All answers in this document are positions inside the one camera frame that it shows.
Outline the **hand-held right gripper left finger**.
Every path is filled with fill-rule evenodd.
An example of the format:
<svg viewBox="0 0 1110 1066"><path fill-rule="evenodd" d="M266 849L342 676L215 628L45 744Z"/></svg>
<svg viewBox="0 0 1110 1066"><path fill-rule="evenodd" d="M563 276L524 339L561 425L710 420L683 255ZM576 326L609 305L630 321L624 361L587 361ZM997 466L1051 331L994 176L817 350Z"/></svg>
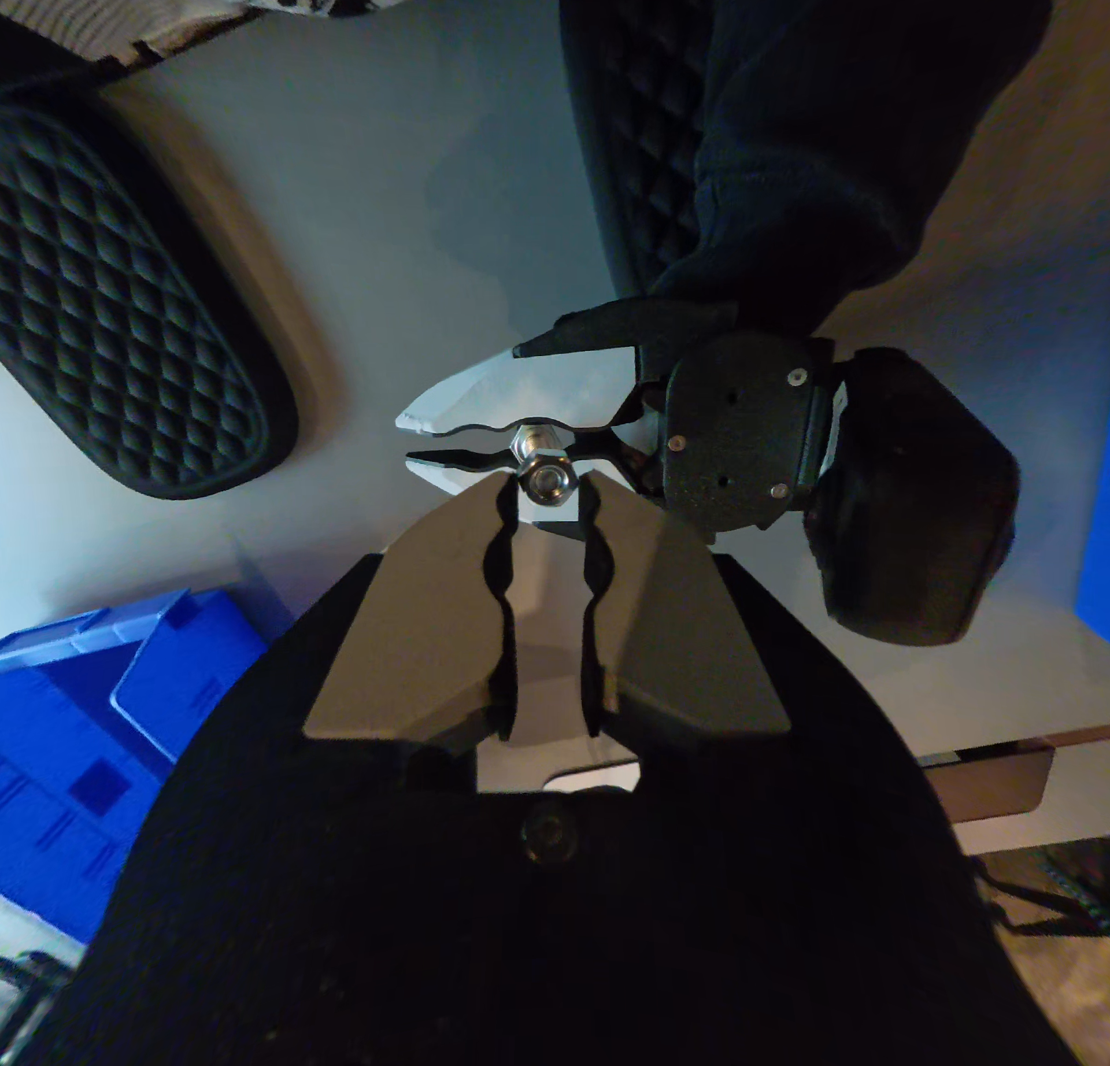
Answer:
<svg viewBox="0 0 1110 1066"><path fill-rule="evenodd" d="M519 706L507 590L516 481L494 473L381 555L303 726L307 740L433 746L506 741Z"/></svg>

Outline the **silver hex nut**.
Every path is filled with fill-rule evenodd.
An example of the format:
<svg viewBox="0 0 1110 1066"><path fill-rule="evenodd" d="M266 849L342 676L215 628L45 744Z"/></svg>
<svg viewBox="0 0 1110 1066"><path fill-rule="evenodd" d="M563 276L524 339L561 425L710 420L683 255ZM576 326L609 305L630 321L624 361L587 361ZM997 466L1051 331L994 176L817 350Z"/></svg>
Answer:
<svg viewBox="0 0 1110 1066"><path fill-rule="evenodd" d="M579 486L577 473L563 447L535 449L517 469L519 491L543 509L562 507Z"/></svg>

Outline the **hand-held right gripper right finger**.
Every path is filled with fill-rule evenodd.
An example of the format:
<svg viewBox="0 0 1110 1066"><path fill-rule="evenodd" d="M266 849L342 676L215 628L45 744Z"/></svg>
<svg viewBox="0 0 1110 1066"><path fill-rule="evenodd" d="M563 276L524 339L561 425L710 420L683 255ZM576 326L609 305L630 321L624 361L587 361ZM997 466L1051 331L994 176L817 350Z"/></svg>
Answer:
<svg viewBox="0 0 1110 1066"><path fill-rule="evenodd" d="M790 721L702 534L607 476L579 483L591 735L771 738Z"/></svg>

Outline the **blue plastic bin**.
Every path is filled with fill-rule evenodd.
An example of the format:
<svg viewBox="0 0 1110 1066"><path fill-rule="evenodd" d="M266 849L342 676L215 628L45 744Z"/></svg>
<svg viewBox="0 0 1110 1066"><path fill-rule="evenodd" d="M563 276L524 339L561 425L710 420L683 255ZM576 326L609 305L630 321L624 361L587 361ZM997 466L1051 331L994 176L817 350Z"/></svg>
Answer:
<svg viewBox="0 0 1110 1066"><path fill-rule="evenodd" d="M91 943L176 762L266 648L222 590L3 636L2 896Z"/></svg>
<svg viewBox="0 0 1110 1066"><path fill-rule="evenodd" d="M1074 596L1074 615L1109 642L1109 438L1104 439L1098 490Z"/></svg>

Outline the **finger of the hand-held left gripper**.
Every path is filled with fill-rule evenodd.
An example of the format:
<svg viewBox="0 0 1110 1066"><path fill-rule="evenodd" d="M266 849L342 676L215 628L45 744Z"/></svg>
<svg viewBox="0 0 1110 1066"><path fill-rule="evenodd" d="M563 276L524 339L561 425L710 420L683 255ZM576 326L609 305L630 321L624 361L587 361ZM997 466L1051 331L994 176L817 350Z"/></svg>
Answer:
<svg viewBox="0 0 1110 1066"><path fill-rule="evenodd" d="M516 358L506 350L426 389L395 425L433 438L531 423L596 431L616 423L637 382L632 346L537 358Z"/></svg>
<svg viewBox="0 0 1110 1066"><path fill-rule="evenodd" d="M579 481L578 489L585 476L597 473L610 477L623 487L630 489L658 507L665 506L660 490L660 462L655 454L628 445L618 435L559 435L558 438L573 461ZM532 504L519 491L515 472L516 461L509 453L509 443L507 447L495 452L461 447L412 452L406 456L405 464L413 475L443 490L451 497L456 497L476 486L480 481L488 476L495 476L501 481L502 507L509 505L514 507L517 523L562 539L574 541L585 539L579 523L578 489L562 507L543 509Z"/></svg>

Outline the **silver hex bolt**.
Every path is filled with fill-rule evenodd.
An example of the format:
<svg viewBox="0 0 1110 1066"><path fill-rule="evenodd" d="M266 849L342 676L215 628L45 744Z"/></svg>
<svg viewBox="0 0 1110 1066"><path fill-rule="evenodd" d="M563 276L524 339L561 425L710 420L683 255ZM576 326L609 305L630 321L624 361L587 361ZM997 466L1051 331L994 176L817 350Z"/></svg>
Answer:
<svg viewBox="0 0 1110 1066"><path fill-rule="evenodd" d="M516 461L516 477L519 463L535 449L563 447L554 428L548 424L522 424L509 440L509 453Z"/></svg>

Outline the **person's left forearm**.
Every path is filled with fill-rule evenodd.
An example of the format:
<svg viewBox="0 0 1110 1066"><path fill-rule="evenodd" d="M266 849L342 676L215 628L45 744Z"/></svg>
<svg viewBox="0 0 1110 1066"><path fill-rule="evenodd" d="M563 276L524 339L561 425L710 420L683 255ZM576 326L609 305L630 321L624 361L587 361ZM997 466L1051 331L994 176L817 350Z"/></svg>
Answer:
<svg viewBox="0 0 1110 1066"><path fill-rule="evenodd" d="M897 275L1052 0L715 0L700 239L653 296L813 334Z"/></svg>

